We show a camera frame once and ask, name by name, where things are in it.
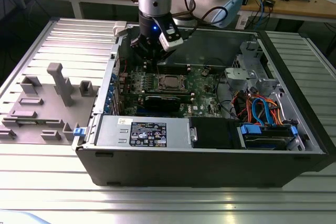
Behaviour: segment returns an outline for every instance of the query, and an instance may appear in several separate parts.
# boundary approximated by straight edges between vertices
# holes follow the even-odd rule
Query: circuit board
[[[204,68],[193,67],[187,75],[145,73],[137,68],[124,79],[124,115],[146,116],[143,99],[159,94],[181,99],[176,113],[150,113],[148,116],[188,118],[190,116],[222,117],[215,95],[216,75],[201,75]]]

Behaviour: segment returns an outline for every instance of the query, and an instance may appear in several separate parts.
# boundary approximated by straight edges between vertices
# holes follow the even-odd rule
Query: metal work surface
[[[335,69],[310,39],[299,34],[270,31],[267,35],[326,132],[336,143]]]
[[[18,76],[0,89],[0,116],[11,110],[22,91],[17,82],[25,72],[52,83],[43,74],[47,64],[35,64],[58,59],[73,84],[85,77],[101,85],[114,42],[113,24],[71,19],[50,23],[16,69]],[[66,46],[70,40],[97,44],[75,49]],[[0,209],[28,211],[52,224],[334,223],[336,218],[336,164],[305,173],[281,189],[99,187],[71,146],[1,144],[0,177]]]

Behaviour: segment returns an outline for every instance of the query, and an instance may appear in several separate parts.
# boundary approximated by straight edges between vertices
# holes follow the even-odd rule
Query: blue cable
[[[269,114],[269,109],[268,109],[268,104],[267,102],[265,101],[265,99],[262,99],[262,98],[257,98],[253,101],[252,103],[252,115],[253,117],[262,125],[262,126],[265,126],[264,125],[264,122],[262,120],[260,120],[256,114],[256,104],[257,104],[257,101],[262,101],[264,103],[264,106],[265,106],[265,114],[266,114],[266,119],[267,119],[267,122],[269,125],[274,125],[274,121],[273,121],[273,118],[270,116]]]
[[[260,1],[260,8],[261,8],[261,15],[260,15],[260,19],[257,22],[256,27],[254,28],[254,30],[256,30],[258,28],[258,26],[260,25],[260,22],[261,22],[261,20],[263,18],[263,14],[264,14],[264,4],[263,4],[263,2],[261,0],[259,0],[259,1]]]

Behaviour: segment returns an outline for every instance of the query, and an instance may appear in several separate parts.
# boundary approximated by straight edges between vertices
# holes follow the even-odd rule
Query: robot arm
[[[231,21],[231,17],[239,11],[243,0],[195,0],[196,8],[192,15],[176,17],[175,21],[171,12],[188,13],[184,0],[138,1],[140,34],[132,41],[131,47],[140,57],[153,61],[155,64],[159,60],[166,59],[183,43],[175,21],[181,24],[181,21],[193,20],[194,17],[201,19],[212,7],[222,6],[228,10],[227,14],[224,14],[223,10],[213,11],[204,18],[204,21],[216,23],[214,20],[222,19],[223,21],[217,23],[217,26],[225,27]]]

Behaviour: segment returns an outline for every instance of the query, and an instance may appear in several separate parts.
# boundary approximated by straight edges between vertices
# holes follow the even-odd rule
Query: power supply label
[[[166,123],[132,122],[131,146],[167,147]]]

